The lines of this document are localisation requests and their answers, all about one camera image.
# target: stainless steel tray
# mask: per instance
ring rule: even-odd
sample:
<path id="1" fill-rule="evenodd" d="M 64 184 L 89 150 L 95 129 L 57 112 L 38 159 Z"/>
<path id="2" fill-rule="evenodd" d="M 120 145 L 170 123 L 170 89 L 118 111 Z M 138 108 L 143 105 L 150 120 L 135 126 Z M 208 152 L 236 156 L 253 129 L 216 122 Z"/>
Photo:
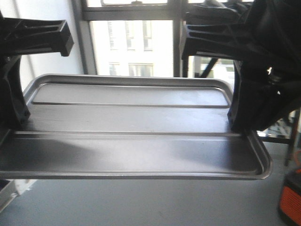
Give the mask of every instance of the stainless steel tray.
<path id="1" fill-rule="evenodd" d="M 232 92 L 212 79 L 44 75 L 23 131 L 2 129 L 2 178 L 263 179 L 271 158 L 232 133 Z"/>

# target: gray surface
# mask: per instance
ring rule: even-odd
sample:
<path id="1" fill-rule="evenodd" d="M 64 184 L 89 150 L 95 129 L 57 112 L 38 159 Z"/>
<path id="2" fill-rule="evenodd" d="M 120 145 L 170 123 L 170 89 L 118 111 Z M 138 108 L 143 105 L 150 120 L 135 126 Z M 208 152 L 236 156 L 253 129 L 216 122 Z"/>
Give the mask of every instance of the gray surface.
<path id="1" fill-rule="evenodd" d="M 221 81 L 48 75 L 1 146 L 3 178 L 265 178 L 255 132 L 232 133 Z"/>
<path id="2" fill-rule="evenodd" d="M 274 167 L 265 180 L 38 180 L 0 225 L 285 226 L 277 203 L 287 146 L 268 147 Z"/>

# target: black clamp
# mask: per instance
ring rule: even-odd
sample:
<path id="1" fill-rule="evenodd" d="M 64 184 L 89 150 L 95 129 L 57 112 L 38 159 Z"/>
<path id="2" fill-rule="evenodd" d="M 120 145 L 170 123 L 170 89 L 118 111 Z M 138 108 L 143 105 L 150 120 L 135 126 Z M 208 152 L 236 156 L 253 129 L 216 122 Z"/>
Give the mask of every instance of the black clamp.
<path id="1" fill-rule="evenodd" d="M 60 52 L 67 57 L 74 42 L 64 20 L 3 18 L 0 13 L 0 120 L 21 129 L 30 112 L 20 83 L 21 55 Z"/>

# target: building window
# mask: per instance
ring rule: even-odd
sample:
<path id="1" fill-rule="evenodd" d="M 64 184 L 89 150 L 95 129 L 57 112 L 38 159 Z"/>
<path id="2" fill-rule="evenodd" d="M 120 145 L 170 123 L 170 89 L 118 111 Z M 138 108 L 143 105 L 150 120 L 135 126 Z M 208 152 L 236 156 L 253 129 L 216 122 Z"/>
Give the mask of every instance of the building window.
<path id="1" fill-rule="evenodd" d="M 119 73 L 119 64 L 117 64 L 117 63 L 110 63 L 109 67 L 110 67 L 110 75 L 111 76 L 118 76 L 118 75 L 120 75 L 120 73 Z"/>
<path id="2" fill-rule="evenodd" d="M 108 29 L 109 24 L 112 28 L 111 33 Z M 152 40 L 160 41 L 153 42 L 152 50 L 148 51 L 144 51 L 142 20 L 91 21 L 90 25 L 97 74 L 108 75 L 109 64 L 118 63 L 120 65 L 119 76 L 129 75 L 129 64 L 152 65 L 151 76 L 153 77 L 173 76 L 173 41 L 170 41 L 173 40 L 173 21 L 151 21 Z M 130 43 L 129 39 L 132 36 L 134 36 L 133 43 Z"/>
<path id="3" fill-rule="evenodd" d="M 234 72 L 234 66 L 232 66 L 232 67 L 226 67 L 226 70 L 228 72 Z"/>
<path id="4" fill-rule="evenodd" d="M 118 49 L 116 29 L 114 29 L 114 21 L 108 21 L 110 48 Z"/>
<path id="5" fill-rule="evenodd" d="M 134 22 L 125 21 L 126 25 L 126 38 L 127 38 L 127 49 L 134 49 Z"/>
<path id="6" fill-rule="evenodd" d="M 233 60 L 229 59 L 220 59 L 222 65 L 233 65 Z"/>
<path id="7" fill-rule="evenodd" d="M 128 65 L 129 76 L 138 77 L 152 77 L 153 65 L 152 64 L 129 64 Z"/>
<path id="8" fill-rule="evenodd" d="M 143 20 L 143 43 L 144 50 L 152 49 L 152 35 L 151 35 L 151 20 Z"/>

